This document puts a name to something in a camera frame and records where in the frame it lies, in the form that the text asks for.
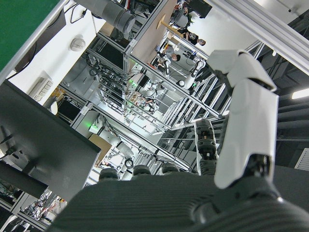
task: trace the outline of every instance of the gray duct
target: gray duct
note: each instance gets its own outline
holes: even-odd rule
[[[293,129],[293,128],[305,128],[309,127],[309,120],[298,120],[291,122],[279,122],[278,129]]]
[[[123,34],[129,33],[135,23],[132,14],[111,0],[75,0],[75,2],[105,19]]]
[[[302,110],[294,110],[285,113],[278,114],[278,120],[293,118],[293,117],[301,117],[301,116],[309,116],[309,109]]]

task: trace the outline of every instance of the cardboard box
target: cardboard box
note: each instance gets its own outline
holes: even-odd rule
[[[93,134],[89,140],[91,142],[93,142],[95,145],[97,145],[99,148],[101,148],[101,152],[98,156],[98,159],[96,161],[95,167],[98,167],[102,160],[104,159],[105,155],[108,153],[108,151],[110,150],[110,148],[112,147],[112,145],[108,142],[106,142],[104,139],[102,139],[101,137],[99,137],[96,134]]]
[[[111,36],[111,33],[112,33],[112,30],[114,30],[114,28],[115,28],[115,27],[114,27],[113,25],[109,24],[108,22],[105,22],[104,25],[102,26],[102,28],[100,29],[100,31],[101,31],[104,35],[110,37],[110,36]]]

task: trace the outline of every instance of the white wall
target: white wall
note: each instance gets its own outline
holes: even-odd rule
[[[285,23],[290,23],[297,15],[309,9],[309,0],[255,0],[266,10]],[[297,7],[294,14],[288,8]],[[244,49],[254,43],[256,38],[245,31],[229,16],[212,8],[204,19],[193,17],[194,23],[188,28],[199,38],[206,40],[205,46],[197,45],[208,55],[215,49]]]

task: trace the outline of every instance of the wooden panel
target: wooden panel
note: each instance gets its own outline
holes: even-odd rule
[[[160,43],[165,33],[166,28],[163,25],[156,29],[158,22],[165,15],[164,22],[169,23],[176,2],[177,0],[168,0],[162,11],[134,47],[133,54],[145,63],[149,63],[155,57],[155,47]]]

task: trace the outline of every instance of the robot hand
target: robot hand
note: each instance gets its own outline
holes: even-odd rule
[[[183,87],[185,89],[189,89],[192,84],[194,83],[194,80],[198,74],[198,72],[204,68],[206,65],[206,62],[203,60],[203,59],[200,59],[198,60],[198,62],[195,64],[195,67],[193,69],[193,72],[191,74],[189,74],[185,80],[181,80],[181,81],[178,81],[177,84],[180,86],[180,87]]]
[[[214,174],[218,154],[212,124],[207,119],[202,118],[195,122],[194,131],[197,148],[197,171],[200,175]]]
[[[220,140],[215,184],[224,189],[249,175],[271,182],[278,109],[275,84],[245,51],[214,51],[207,63],[232,97],[226,131]]]

